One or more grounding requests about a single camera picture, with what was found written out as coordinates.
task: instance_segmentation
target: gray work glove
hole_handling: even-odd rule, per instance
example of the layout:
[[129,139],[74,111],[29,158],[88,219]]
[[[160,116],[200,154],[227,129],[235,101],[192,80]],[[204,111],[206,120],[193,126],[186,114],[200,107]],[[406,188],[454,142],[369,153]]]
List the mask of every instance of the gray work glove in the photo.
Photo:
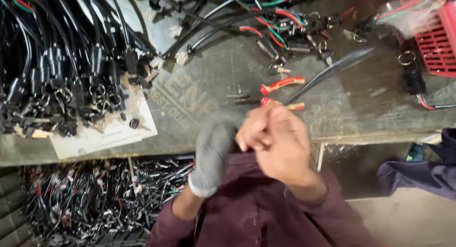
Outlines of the gray work glove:
[[191,191],[199,197],[212,196],[222,183],[225,165],[244,113],[219,111],[209,116],[197,137],[195,171],[188,177]]

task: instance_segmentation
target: white connector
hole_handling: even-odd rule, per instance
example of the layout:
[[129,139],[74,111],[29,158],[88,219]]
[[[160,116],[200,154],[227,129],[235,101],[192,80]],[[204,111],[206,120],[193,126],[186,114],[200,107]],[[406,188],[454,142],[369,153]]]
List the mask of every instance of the white connector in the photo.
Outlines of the white connector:
[[184,28],[182,26],[180,26],[180,25],[174,25],[174,26],[170,27],[169,30],[171,31],[170,32],[171,38],[174,38],[176,36],[180,36],[180,34],[181,34],[183,29]]
[[157,16],[157,11],[149,8],[145,13],[145,19],[151,23],[154,22],[155,17]]
[[151,68],[157,68],[158,70],[160,70],[160,68],[163,65],[163,62],[164,62],[163,58],[156,56],[156,57],[154,57],[154,59],[152,59],[152,61],[149,63],[149,65],[151,66]]
[[184,65],[188,60],[188,52],[182,51],[177,53],[176,62],[180,65]]

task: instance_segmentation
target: shirt sleeve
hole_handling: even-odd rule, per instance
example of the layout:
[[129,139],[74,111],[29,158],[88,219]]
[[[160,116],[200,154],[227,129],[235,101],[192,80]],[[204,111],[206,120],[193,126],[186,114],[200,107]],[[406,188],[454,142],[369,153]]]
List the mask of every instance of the shirt sleeve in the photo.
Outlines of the shirt sleeve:
[[163,205],[146,247],[176,247],[181,240],[192,235],[196,220],[186,221],[176,217],[171,209],[173,203],[174,199]]
[[347,204],[333,173],[322,174],[328,186],[326,196],[317,203],[305,203],[286,189],[285,198],[309,214],[316,224],[339,247],[379,246],[364,227],[362,218]]

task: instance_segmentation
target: wire bin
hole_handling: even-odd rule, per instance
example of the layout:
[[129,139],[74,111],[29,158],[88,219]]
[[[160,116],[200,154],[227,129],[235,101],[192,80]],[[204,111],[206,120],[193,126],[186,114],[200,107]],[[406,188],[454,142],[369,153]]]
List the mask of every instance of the wire bin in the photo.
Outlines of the wire bin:
[[[415,0],[401,0],[402,5]],[[456,78],[456,3],[447,1],[419,24],[409,24],[430,74]]]

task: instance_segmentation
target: white paper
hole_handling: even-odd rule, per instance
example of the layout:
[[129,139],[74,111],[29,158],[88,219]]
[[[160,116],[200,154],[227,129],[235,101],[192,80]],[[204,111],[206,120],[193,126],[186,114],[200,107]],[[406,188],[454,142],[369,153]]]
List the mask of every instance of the white paper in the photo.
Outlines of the white paper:
[[[62,138],[58,134],[50,136],[58,158],[65,159],[89,154],[139,142],[142,139],[157,135],[157,129],[144,93],[141,90],[135,92],[134,88],[130,86],[126,94],[129,94],[129,98],[125,100],[127,110],[124,111],[127,120],[122,121],[120,119],[120,112],[113,114],[107,112],[103,122],[104,134],[92,127],[85,128],[82,122],[79,122],[77,137]],[[140,120],[140,126],[137,129],[130,128],[128,125],[133,118]]]

